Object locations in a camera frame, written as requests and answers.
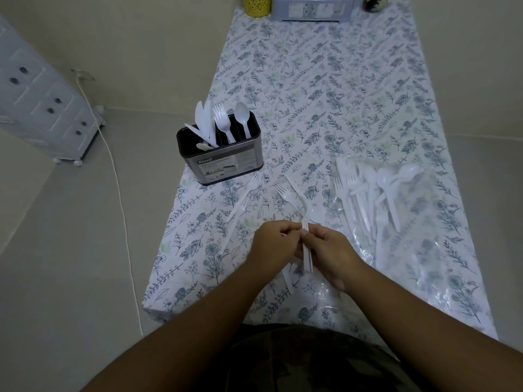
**person's right hand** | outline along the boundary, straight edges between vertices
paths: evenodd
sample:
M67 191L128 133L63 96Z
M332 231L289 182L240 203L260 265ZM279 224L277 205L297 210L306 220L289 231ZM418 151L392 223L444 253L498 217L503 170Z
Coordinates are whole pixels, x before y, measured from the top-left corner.
M349 273L356 272L363 260L358 256L347 237L341 232L309 224L309 232L300 230L302 242L313 253L316 268L335 288L346 291Z

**white cabinet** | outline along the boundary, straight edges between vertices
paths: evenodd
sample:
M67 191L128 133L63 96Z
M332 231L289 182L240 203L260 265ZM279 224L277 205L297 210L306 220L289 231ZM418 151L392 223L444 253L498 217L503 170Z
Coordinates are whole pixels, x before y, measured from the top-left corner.
M80 160L102 118L0 17L0 127L53 158Z

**gray plastic container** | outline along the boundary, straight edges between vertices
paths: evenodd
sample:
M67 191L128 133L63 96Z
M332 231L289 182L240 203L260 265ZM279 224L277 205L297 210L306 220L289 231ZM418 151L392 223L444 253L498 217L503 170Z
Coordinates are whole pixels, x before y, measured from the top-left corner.
M355 0L272 0L274 20L348 22Z
M247 121L250 139L245 138L243 126L236 121L234 115L229 115L229 119L236 143L228 144L225 133L219 131L215 125L219 147L213 150L199 150L196 144L201 139L187 127L176 134L180 155L202 185L215 184L263 167L262 132L254 114L251 112Z

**tablecloth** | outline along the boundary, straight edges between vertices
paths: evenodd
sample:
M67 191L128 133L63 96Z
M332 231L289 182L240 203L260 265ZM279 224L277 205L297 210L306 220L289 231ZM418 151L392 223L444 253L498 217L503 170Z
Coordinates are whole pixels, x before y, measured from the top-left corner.
M497 337L407 2L392 2L379 14L357 12L344 24L252 19L238 8L210 97L226 108L243 101L255 113L263 183L249 194L249 208L221 257L232 228L224 219L252 174L202 186L185 168L145 292L148 313L167 320L222 282L244 261L260 219L299 219L273 189L284 173L291 172L310 199L327 201L332 157L354 155L435 172L434 220L445 253L441 277L449 313ZM291 295L276 277L245 323L313 324L380 343L357 306L317 272L296 268L292 283Z

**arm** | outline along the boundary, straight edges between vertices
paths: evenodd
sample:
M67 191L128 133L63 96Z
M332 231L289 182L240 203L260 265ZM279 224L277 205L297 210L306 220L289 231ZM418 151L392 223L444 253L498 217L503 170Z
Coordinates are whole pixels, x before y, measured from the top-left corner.
M347 293L395 353L439 390L523 390L523 354L420 300L362 261L347 238L302 230L317 267Z
M287 221L263 224L243 265L200 301L121 354L83 391L190 388L227 346L258 293L294 255L300 227Z

